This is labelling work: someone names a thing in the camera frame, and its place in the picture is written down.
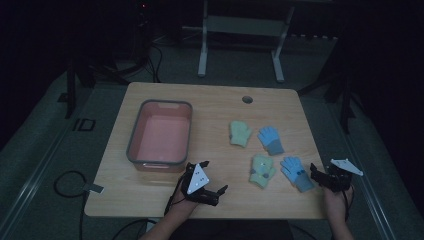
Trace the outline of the plain blue knit glove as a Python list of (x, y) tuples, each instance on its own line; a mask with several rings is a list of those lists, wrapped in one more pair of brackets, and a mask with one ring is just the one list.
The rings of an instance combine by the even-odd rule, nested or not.
[(263, 127), (259, 130), (257, 137), (270, 156), (284, 153), (284, 149), (276, 128), (272, 126)]

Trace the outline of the plain green knit glove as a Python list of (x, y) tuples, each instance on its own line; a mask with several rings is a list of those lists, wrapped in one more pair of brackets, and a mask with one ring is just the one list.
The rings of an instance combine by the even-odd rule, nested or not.
[(230, 143), (245, 148), (248, 144), (252, 129), (243, 121), (230, 123)]

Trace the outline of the person's right hand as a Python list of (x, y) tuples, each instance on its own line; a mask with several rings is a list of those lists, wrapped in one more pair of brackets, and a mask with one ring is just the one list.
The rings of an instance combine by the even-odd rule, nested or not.
[(327, 218), (344, 218), (346, 221), (353, 201), (354, 188), (350, 187), (344, 192), (333, 192), (328, 188), (323, 188), (323, 193)]

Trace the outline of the blue knit glove with buttons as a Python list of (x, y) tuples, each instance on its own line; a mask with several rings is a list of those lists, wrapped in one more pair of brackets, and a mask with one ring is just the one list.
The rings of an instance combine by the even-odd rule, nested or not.
[(314, 188), (314, 184), (310, 180), (308, 173), (305, 171), (298, 157), (285, 157), (284, 160), (280, 162), (280, 165), (281, 172), (301, 193)]

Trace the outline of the grey tape tag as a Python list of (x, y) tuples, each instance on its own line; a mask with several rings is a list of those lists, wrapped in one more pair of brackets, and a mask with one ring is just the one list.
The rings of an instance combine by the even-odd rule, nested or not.
[(97, 184), (85, 184), (83, 186), (83, 190), (86, 192), (94, 192), (94, 193), (101, 194), (104, 191), (104, 188)]

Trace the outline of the person's dark clothing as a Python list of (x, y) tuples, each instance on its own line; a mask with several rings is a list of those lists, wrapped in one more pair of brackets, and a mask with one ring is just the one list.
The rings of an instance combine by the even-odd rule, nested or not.
[(286, 220), (187, 220), (169, 240), (294, 240)]

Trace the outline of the pink bin with grey rim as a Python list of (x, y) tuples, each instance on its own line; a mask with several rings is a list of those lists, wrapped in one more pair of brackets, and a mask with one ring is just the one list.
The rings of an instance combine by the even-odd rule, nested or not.
[(186, 101), (144, 101), (126, 156), (139, 171), (181, 172), (188, 157), (193, 108)]

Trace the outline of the person's left hand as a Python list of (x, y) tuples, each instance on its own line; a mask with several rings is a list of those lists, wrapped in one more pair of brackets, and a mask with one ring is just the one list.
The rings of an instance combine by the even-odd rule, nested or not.
[(189, 217), (198, 203), (189, 201), (181, 192), (177, 192), (171, 200), (169, 212), (174, 215)]

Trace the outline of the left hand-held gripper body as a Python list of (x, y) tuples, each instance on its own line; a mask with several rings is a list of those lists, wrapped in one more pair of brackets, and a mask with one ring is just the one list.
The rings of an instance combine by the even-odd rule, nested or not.
[(216, 206), (219, 198), (214, 197), (212, 191), (205, 189), (210, 182), (204, 171), (205, 168), (201, 168), (199, 163), (188, 163), (182, 176), (181, 191), (189, 201)]

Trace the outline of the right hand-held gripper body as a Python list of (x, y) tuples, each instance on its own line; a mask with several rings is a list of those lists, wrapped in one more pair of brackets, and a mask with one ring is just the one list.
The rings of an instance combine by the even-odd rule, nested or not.
[(362, 176), (363, 172), (348, 159), (331, 159), (330, 165), (327, 167), (327, 173), (323, 176), (320, 185), (330, 189), (332, 192), (346, 191), (351, 186), (354, 174)]

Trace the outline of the white metal desk frame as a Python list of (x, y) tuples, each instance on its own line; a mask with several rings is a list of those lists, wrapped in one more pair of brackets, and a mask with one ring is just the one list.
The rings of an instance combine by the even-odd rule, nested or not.
[(208, 60), (208, 33), (230, 33), (241, 35), (277, 37), (278, 44), (270, 52), (275, 78), (277, 82), (284, 82), (285, 77), (280, 61), (280, 55), (284, 42), (288, 36), (288, 30), (294, 15), (295, 7), (290, 6), (284, 20), (254, 19), (243, 17), (230, 17), (211, 15), (209, 13), (209, 1), (202, 0), (202, 26), (201, 49), (198, 63), (197, 75), (205, 77)]

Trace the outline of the black tripod stand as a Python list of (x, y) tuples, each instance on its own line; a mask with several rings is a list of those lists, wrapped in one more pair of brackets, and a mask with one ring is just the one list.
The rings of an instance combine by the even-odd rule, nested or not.
[(108, 80), (120, 85), (128, 85), (129, 82), (121, 77), (116, 71), (109, 70), (92, 58), (84, 55), (72, 57), (66, 70), (66, 91), (58, 99), (67, 106), (65, 118), (69, 119), (76, 109), (76, 85), (77, 82), (85, 88), (93, 88), (96, 84), (94, 73), (105, 76)]
[(324, 85), (328, 85), (324, 93), (324, 100), (327, 103), (336, 103), (341, 100), (339, 124), (344, 133), (349, 134), (349, 119), (355, 118), (350, 104), (351, 102), (359, 104), (359, 101), (352, 93), (353, 77), (354, 71), (351, 67), (324, 67), (318, 78), (313, 83), (298, 90), (297, 94), (303, 96)]

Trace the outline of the green knit glove with buttons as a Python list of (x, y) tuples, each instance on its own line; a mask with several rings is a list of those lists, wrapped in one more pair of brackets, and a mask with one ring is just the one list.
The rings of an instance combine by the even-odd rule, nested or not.
[(261, 189), (267, 187), (269, 181), (275, 175), (274, 160), (262, 154), (256, 154), (251, 161), (249, 181)]

